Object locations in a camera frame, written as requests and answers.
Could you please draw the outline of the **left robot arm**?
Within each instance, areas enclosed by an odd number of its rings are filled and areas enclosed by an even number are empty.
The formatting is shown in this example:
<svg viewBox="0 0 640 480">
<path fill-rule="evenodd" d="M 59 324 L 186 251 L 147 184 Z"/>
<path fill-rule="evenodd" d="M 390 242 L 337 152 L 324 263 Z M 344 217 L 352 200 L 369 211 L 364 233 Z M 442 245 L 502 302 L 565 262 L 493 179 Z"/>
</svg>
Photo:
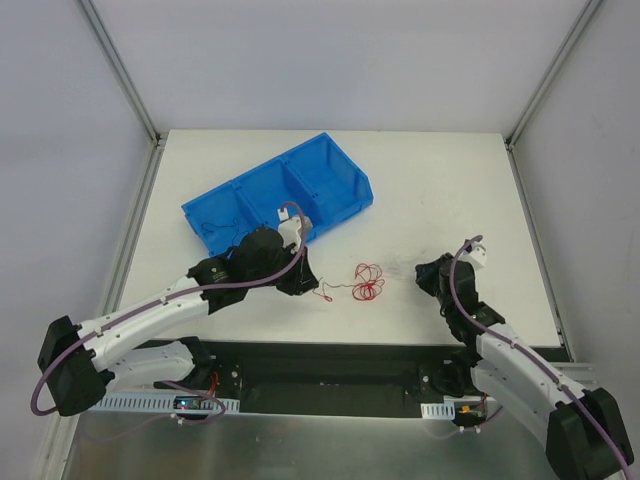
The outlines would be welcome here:
<svg viewBox="0 0 640 480">
<path fill-rule="evenodd" d="M 145 342 L 183 323 L 242 302 L 249 291 L 273 287 L 299 296 L 317 287 L 307 260 L 307 232 L 289 219 L 260 227 L 239 245 L 206 258 L 154 297 L 75 324 L 52 321 L 37 365 L 41 377 L 30 400 L 36 416 L 74 416 L 119 387 L 143 383 L 204 387 L 211 377 L 206 350 L 195 337 L 158 349 Z"/>
</svg>

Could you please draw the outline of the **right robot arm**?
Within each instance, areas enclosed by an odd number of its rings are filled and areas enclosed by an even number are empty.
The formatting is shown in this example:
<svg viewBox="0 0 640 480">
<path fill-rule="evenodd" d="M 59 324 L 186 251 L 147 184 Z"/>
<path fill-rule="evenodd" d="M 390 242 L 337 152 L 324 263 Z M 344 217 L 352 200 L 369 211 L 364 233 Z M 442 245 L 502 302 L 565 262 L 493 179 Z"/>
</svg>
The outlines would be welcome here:
<svg viewBox="0 0 640 480">
<path fill-rule="evenodd" d="M 453 337 L 463 344 L 430 374 L 443 396 L 478 391 L 494 399 L 539 441 L 560 479 L 626 478 L 635 457 L 616 399 L 561 373 L 535 352 L 476 290 L 467 252 L 415 268 L 416 284 L 438 301 Z"/>
</svg>

